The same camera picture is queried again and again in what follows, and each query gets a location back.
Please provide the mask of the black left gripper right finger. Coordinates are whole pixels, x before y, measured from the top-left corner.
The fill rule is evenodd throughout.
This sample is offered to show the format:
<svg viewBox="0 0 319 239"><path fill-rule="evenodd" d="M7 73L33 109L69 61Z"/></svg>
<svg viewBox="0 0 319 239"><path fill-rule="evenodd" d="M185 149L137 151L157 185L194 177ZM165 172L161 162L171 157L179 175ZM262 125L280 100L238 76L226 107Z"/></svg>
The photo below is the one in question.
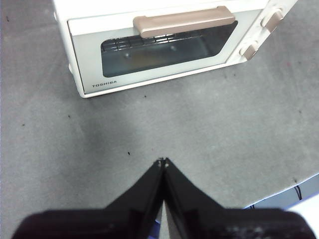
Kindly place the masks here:
<svg viewBox="0 0 319 239"><path fill-rule="evenodd" d="M165 202L183 239L313 239L305 219L281 209L227 209L164 160Z"/></svg>

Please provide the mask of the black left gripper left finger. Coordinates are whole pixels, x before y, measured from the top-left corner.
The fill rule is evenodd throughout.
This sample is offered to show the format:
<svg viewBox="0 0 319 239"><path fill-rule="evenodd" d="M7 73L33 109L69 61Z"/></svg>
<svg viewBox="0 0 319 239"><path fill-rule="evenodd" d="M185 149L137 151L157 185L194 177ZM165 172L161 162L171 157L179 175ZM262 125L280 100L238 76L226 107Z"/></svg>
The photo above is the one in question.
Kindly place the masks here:
<svg viewBox="0 0 319 239"><path fill-rule="evenodd" d="M14 239L146 239L163 199L164 159L153 165L126 192L99 209L49 210L22 220Z"/></svg>

